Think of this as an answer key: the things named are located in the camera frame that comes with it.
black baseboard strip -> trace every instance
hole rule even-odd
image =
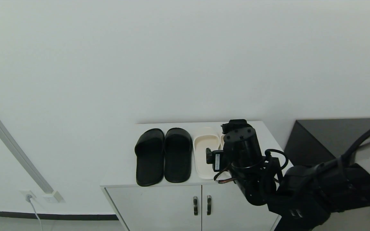
[[[60,214],[39,214],[42,220],[62,220],[62,221],[118,221],[116,215],[60,215]],[[0,217],[3,218],[25,218],[37,219],[34,213],[26,212],[2,212]]]

black slide sandal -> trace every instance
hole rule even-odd
[[[192,139],[182,128],[171,128],[165,137],[165,179],[172,183],[187,181],[191,176]]]
[[[137,155],[137,184],[150,186],[163,178],[163,131],[154,128],[146,131],[135,145]]]

white floor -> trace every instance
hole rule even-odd
[[[44,231],[123,231],[119,221],[42,220]],[[0,231],[41,231],[37,219],[0,218]]]

power outlet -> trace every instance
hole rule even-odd
[[[24,196],[24,198],[27,196],[27,194],[31,195],[33,199],[36,198],[34,193],[31,192],[31,190],[19,190],[19,192]]]

white wall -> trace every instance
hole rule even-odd
[[[66,203],[0,141],[0,210],[112,213],[119,125],[370,117],[370,1],[0,1],[0,119]]]

